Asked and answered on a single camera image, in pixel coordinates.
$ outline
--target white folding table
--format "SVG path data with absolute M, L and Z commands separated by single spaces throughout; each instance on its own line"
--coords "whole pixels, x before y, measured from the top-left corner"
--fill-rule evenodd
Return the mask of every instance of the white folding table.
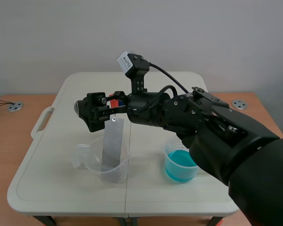
M 203 79 L 191 72 L 171 73 L 188 90 L 205 90 Z M 145 75 L 145 88 L 158 92 L 172 84 L 160 72 Z M 90 143 L 92 134 L 74 111 L 74 103 L 90 92 L 106 95 L 122 90 L 131 92 L 131 83 L 123 73 L 76 73 L 69 76 L 52 106 L 38 119 L 31 135 L 33 142 L 8 189 L 10 206 L 34 216 L 47 226 L 50 216 L 214 216 L 211 225 L 238 210 L 227 194 L 227 187 L 204 171 L 190 182 L 179 184 L 164 173 L 164 154 L 160 145 L 174 133 L 162 128 L 131 124 L 124 131 L 130 145 L 127 181 L 107 186 L 88 170 L 74 169 L 70 155 L 77 144 Z M 40 130 L 52 113 L 45 129 Z M 128 117 L 123 114 L 125 123 Z

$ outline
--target table handle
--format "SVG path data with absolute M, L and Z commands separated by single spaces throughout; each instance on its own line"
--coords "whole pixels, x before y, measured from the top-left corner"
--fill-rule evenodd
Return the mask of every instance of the table handle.
M 37 136 L 37 133 L 40 132 L 41 127 L 43 126 L 45 120 L 47 119 L 47 116 L 49 113 L 52 113 L 53 110 L 55 110 L 54 107 L 50 106 L 47 107 L 43 110 L 43 112 L 41 113 L 38 121 L 36 122 L 35 126 L 33 127 L 32 132 L 30 133 L 30 136 L 35 139 Z

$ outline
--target cup of blue liquid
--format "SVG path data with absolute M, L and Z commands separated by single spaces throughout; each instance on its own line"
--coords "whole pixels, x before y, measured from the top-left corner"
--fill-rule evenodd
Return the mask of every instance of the cup of blue liquid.
M 192 180 L 199 167 L 190 157 L 189 150 L 181 140 L 174 139 L 163 145 L 165 152 L 165 168 L 170 178 L 178 182 Z

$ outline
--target table leg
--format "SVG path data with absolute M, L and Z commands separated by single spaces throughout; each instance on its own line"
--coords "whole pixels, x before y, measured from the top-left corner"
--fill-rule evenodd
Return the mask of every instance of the table leg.
M 222 220 L 223 217 L 212 217 L 208 222 L 207 226 L 217 226 L 217 224 Z
M 55 220 L 51 216 L 33 216 L 45 226 L 56 226 Z
M 117 218 L 120 226 L 138 226 L 137 218 Z

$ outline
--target cup handle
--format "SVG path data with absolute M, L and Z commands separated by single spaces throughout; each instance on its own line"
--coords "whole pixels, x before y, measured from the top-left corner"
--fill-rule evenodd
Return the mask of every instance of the cup handle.
M 71 154 L 71 163 L 74 168 L 84 166 L 85 158 L 90 151 L 90 145 L 78 145 L 75 151 Z

